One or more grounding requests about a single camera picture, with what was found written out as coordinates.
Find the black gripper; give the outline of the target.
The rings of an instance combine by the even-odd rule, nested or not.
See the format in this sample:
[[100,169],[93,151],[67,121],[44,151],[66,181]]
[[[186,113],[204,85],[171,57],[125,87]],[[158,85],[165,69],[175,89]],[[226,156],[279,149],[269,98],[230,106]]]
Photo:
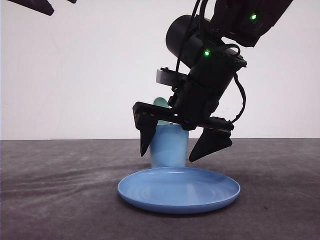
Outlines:
[[233,142],[229,131],[234,129],[233,123],[211,114],[217,109],[235,73],[246,65],[241,56],[226,53],[202,56],[190,69],[185,81],[174,88],[169,99],[170,108],[136,102],[133,115],[135,127],[140,131],[140,155],[143,157],[146,153],[159,120],[180,124],[188,131],[204,128],[189,155],[191,163],[230,147]]

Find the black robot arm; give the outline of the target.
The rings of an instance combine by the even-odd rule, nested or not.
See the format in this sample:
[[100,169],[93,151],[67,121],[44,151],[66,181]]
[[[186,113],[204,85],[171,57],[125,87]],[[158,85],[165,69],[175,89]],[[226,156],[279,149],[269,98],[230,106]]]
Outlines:
[[156,82],[173,91],[168,107],[144,102],[133,105],[142,155],[160,120],[179,124],[186,131],[203,128],[189,155],[190,162],[232,145],[234,121],[214,117],[213,112],[229,83],[239,80],[237,71],[247,66],[240,48],[254,47],[290,4],[289,0],[218,0],[212,18],[207,19],[207,2],[198,0],[192,14],[180,16],[170,25],[166,46],[190,71],[157,71]]

